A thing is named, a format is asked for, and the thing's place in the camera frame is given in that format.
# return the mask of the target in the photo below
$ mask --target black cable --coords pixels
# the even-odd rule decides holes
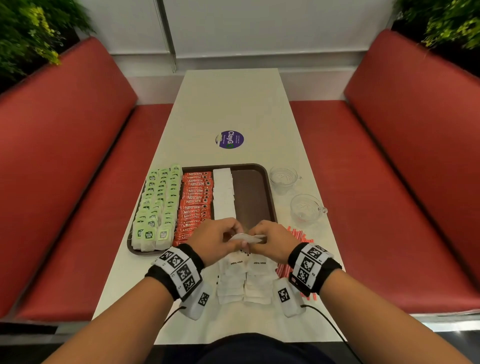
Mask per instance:
[[[335,332],[339,335],[339,337],[342,339],[342,341],[345,343],[345,345],[347,346],[348,350],[350,350],[350,352],[353,354],[353,356],[355,356],[357,358],[357,360],[363,364],[363,361],[360,360],[360,358],[355,354],[355,352],[353,351],[353,349],[350,347],[350,345],[345,341],[345,339],[343,338],[343,336],[338,332],[338,330],[336,329],[335,325],[332,324],[332,322],[328,319],[327,316],[325,316],[318,308],[316,307],[313,307],[313,306],[310,306],[309,304],[301,304],[300,307],[310,307],[310,308],[313,308],[315,311],[317,311],[319,314],[321,314],[325,320],[328,321],[328,323],[333,327],[333,330],[335,330]]]
[[[167,319],[164,321],[163,323],[163,326],[165,326],[165,324],[167,323],[168,320],[170,320],[170,318],[175,314],[175,312],[177,311],[180,311],[180,310],[184,310],[186,307],[185,306],[180,306],[179,308],[177,308],[175,311],[173,311],[170,316],[167,317]]]

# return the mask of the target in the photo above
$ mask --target white table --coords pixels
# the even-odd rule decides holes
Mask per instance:
[[[243,144],[235,149],[217,146],[215,137],[227,130],[242,133]],[[267,171],[274,165],[295,168],[302,180],[294,190],[286,196],[274,194],[278,222],[285,227],[293,226],[289,204],[295,194],[307,193],[320,198],[277,69],[188,71],[151,167],[172,163],[185,167],[258,163]],[[155,258],[129,252],[126,243],[129,227],[130,224],[125,227],[94,317],[140,281]],[[304,232],[342,264],[326,216]],[[213,286],[216,276],[217,265],[203,271],[204,279]],[[271,305],[243,302],[219,305],[217,299],[212,299],[198,321],[176,313],[161,329],[155,344],[210,343],[242,332],[258,332],[285,342],[340,341],[329,324],[312,309],[286,318],[275,297],[273,301]],[[172,310],[179,303],[179,300],[175,302]],[[331,319],[320,300],[310,299],[308,303]]]

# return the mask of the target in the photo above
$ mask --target glass cup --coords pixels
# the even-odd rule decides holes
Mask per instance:
[[[270,169],[270,181],[272,188],[279,195],[284,195],[301,177],[291,167],[272,167]]]
[[[328,212],[317,198],[309,194],[298,194],[292,198],[290,211],[293,219],[300,225],[311,224]]]

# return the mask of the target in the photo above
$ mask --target leaves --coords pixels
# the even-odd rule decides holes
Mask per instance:
[[[59,64],[54,47],[69,27],[93,31],[76,0],[0,0],[0,76],[18,79],[24,75],[20,64],[35,55]]]
[[[396,6],[407,22],[427,24],[427,47],[445,42],[480,46],[480,0],[397,0]]]

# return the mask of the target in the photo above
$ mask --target purple sticker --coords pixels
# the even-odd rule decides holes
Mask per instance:
[[[222,132],[222,134],[218,135],[215,138],[215,142],[219,147],[233,149],[242,145],[243,135],[233,130],[227,130],[226,132]]]

